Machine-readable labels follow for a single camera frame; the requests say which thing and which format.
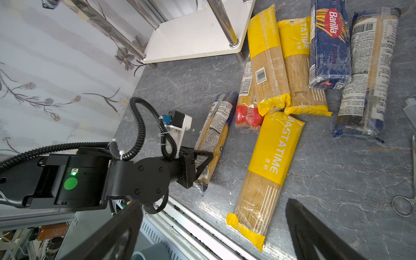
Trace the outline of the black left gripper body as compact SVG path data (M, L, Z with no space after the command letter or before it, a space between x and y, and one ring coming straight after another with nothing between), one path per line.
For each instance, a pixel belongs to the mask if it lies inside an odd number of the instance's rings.
M179 157L171 161L164 157L117 161L109 167L104 196L150 205L168 194L172 183L189 189L198 179L197 157L197 150L182 146Z

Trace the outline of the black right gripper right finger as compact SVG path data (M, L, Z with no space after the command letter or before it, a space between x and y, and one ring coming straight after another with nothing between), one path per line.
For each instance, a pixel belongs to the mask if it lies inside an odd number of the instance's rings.
M286 218L298 260L363 260L296 199L286 204Z

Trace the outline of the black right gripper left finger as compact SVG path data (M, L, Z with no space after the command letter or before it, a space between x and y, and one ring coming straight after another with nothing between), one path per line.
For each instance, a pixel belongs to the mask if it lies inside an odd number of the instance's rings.
M133 255L142 221L142 204L134 201L63 259L129 260Z

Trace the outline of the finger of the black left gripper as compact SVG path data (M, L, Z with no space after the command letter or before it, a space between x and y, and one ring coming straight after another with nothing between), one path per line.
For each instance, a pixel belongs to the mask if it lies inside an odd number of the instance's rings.
M193 183L200 177L212 159L212 152L185 147L185 186L187 189L193 186Z

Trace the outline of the blue clear label spaghetti pack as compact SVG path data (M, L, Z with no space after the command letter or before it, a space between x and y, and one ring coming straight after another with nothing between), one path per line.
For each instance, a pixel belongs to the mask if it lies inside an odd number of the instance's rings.
M236 92L227 92L216 97L200 131L195 149L213 153L213 159L194 183L202 195L208 189L223 146L225 144L238 100Z

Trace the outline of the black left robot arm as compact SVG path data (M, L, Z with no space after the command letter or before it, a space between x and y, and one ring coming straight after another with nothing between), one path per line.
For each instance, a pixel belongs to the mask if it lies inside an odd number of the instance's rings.
M138 106L158 123L161 157L134 162L143 147L145 123ZM1 203L20 209L104 209L112 200L138 202L149 214L163 210L169 185L190 188L213 160L213 153L177 146L165 120L147 101L133 97L137 126L133 147L121 153L116 141L58 144L18 154L1 162Z

